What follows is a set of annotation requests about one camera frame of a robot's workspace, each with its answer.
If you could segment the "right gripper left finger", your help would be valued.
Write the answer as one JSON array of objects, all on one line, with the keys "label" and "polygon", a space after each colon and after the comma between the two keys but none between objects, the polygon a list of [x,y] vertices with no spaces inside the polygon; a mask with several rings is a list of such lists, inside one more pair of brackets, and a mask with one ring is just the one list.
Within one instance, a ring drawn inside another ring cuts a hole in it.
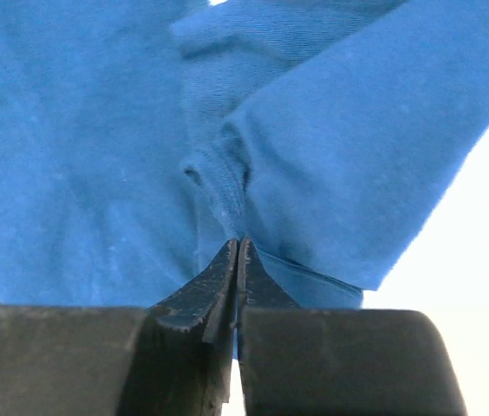
[{"label": "right gripper left finger", "polygon": [[0,415],[218,415],[238,243],[151,308],[0,305]]}]

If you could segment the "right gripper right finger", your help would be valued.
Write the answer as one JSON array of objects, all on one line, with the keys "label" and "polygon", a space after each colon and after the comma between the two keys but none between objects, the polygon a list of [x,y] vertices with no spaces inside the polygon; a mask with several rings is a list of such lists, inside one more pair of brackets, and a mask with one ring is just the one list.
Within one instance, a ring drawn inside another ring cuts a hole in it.
[{"label": "right gripper right finger", "polygon": [[302,308],[247,238],[237,282],[247,414],[466,414],[445,342],[423,313]]}]

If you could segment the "blue t-shirt with print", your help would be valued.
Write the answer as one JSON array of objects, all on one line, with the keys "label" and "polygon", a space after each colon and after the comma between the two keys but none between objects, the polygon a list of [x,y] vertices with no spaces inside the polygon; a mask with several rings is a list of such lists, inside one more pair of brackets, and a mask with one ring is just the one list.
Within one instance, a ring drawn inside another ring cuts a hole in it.
[{"label": "blue t-shirt with print", "polygon": [[150,306],[249,237],[357,308],[489,127],[489,1],[0,1],[0,301]]}]

